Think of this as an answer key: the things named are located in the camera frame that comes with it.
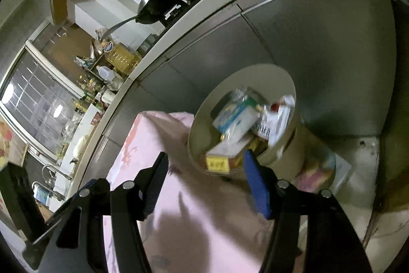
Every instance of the pink blanket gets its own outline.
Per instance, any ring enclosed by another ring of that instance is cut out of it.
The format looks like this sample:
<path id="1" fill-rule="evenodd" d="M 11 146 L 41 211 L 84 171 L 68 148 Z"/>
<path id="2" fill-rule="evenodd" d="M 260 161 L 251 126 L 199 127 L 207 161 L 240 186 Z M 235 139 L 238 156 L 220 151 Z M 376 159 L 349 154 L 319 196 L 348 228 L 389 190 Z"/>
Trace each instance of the pink blanket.
<path id="1" fill-rule="evenodd" d="M 246 182 L 231 183 L 193 166 L 187 152 L 193 118 L 188 113 L 140 113 L 108 174 L 111 189 L 133 180 L 159 152 L 166 152 L 169 172 L 155 211 L 138 223 L 152 270 L 256 273 L 272 222 L 257 213 Z M 118 272 L 109 216 L 104 217 L 104 239 L 109 272 Z"/>

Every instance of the barcode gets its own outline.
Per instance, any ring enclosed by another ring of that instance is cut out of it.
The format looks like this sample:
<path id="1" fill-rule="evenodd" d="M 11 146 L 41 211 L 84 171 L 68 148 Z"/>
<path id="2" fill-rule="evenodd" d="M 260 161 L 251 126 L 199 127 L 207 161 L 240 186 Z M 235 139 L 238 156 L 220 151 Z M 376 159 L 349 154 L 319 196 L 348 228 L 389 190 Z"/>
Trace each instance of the barcode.
<path id="1" fill-rule="evenodd" d="M 270 136 L 270 126 L 266 123 L 261 123 L 257 132 L 260 137 L 264 137 L 265 139 L 268 139 Z"/>

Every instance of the blue gripper pad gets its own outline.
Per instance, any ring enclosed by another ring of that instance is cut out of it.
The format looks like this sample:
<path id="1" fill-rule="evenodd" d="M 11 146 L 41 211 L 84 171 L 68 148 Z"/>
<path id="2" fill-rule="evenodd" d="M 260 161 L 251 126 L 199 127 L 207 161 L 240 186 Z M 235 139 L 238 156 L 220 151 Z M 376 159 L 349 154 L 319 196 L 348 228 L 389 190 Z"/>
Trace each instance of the blue gripper pad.
<path id="1" fill-rule="evenodd" d="M 244 172 L 250 185 L 258 211 L 267 219 L 271 219 L 272 210 L 270 205 L 269 187 L 262 177 L 262 166 L 258 164 L 253 152 L 247 150 L 243 155 Z"/>

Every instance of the poster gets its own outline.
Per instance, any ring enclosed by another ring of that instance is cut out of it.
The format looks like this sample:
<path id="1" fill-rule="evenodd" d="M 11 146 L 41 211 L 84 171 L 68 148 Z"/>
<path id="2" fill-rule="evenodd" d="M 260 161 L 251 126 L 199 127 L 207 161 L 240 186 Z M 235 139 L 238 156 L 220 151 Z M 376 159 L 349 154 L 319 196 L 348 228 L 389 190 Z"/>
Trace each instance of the poster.
<path id="1" fill-rule="evenodd" d="M 27 144 L 9 127 L 0 116 L 0 170 L 11 162 L 22 166 Z"/>

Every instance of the ceiling light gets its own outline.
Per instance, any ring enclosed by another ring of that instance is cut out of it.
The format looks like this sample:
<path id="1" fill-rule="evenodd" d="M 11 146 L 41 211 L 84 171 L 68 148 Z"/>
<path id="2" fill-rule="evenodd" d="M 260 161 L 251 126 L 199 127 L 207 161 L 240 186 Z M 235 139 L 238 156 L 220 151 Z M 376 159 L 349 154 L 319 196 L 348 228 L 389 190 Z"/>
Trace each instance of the ceiling light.
<path id="1" fill-rule="evenodd" d="M 53 117 L 57 118 L 58 116 L 60 116 L 61 111 L 63 111 L 63 105 L 60 104 L 57 108 L 55 108 Z"/>
<path id="2" fill-rule="evenodd" d="M 4 91 L 4 94 L 3 94 L 3 97 L 1 98 L 1 101 L 3 103 L 9 102 L 11 97 L 13 96 L 13 93 L 14 93 L 14 86 L 12 84 L 7 85 L 7 88 Z"/>

